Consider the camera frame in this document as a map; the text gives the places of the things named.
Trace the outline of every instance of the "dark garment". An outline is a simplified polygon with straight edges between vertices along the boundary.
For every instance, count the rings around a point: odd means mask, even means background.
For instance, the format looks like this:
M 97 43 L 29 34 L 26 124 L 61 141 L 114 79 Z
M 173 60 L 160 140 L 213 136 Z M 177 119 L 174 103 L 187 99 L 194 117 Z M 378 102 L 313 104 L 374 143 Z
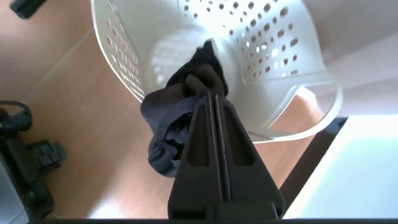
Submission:
M 165 88 L 148 94 L 141 104 L 141 114 L 154 133 L 149 144 L 149 164 L 166 177 L 177 174 L 197 101 L 206 91 L 221 96 L 228 92 L 224 88 L 225 81 L 220 79 L 223 74 L 216 60 L 211 42 L 206 42 L 204 48 L 199 48 L 193 59 L 173 75 Z M 218 65 L 219 72 L 206 62 Z

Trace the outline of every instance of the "basket handle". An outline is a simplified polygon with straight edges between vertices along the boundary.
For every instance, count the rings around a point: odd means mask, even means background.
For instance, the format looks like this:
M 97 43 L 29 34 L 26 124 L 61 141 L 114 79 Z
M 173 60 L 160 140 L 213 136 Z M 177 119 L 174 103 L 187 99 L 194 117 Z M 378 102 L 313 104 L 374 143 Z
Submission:
M 328 112 L 323 116 L 323 118 L 311 128 L 299 132 L 293 133 L 288 131 L 276 131 L 269 129 L 265 132 L 265 135 L 259 135 L 258 133 L 248 131 L 249 135 L 251 135 L 253 142 L 269 142 L 269 141 L 292 141 L 307 138 L 309 136 L 313 136 L 316 133 L 319 133 L 323 129 L 325 129 L 338 115 L 340 108 L 343 104 L 343 88 L 341 85 L 335 80 L 335 78 L 331 75 L 330 81 L 335 84 L 335 97 L 332 106 L 329 108 Z M 309 85 L 319 85 L 320 83 L 303 83 L 303 86 Z

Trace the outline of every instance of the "white plastic basket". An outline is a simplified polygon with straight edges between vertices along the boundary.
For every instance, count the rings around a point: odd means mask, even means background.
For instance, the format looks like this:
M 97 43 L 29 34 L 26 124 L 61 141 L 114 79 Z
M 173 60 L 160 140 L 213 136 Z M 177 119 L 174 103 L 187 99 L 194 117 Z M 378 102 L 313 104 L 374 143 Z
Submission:
M 305 138 L 337 115 L 342 89 L 323 64 L 317 33 L 301 1 L 91 0 L 105 58 L 139 100 L 163 88 L 196 48 L 213 46 L 253 142 Z M 300 86 L 335 84 L 330 110 L 301 133 L 270 129 Z

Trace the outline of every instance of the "black cloth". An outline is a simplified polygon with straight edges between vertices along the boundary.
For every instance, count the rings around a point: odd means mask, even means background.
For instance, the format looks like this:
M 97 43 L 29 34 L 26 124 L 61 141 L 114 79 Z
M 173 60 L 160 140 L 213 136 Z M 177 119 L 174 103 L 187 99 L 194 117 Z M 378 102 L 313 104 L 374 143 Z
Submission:
M 141 114 L 154 133 L 148 162 L 158 173 L 166 177 L 177 174 L 193 110 L 206 91 L 221 96 L 228 92 L 210 41 L 197 49 L 165 88 L 148 94 L 142 101 Z

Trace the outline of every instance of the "wooden floor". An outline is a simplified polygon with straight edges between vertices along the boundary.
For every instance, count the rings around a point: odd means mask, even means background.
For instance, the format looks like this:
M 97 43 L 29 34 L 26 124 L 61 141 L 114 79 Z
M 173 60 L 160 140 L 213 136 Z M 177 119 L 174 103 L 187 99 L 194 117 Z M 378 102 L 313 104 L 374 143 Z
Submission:
M 60 141 L 68 159 L 46 176 L 60 218 L 165 218 L 173 179 L 147 163 L 152 133 L 96 41 L 89 0 L 53 0 L 28 21 L 0 0 L 0 99 L 33 110 L 27 142 Z M 276 127 L 305 129 L 318 108 L 296 98 Z M 257 145 L 281 186 L 310 138 Z

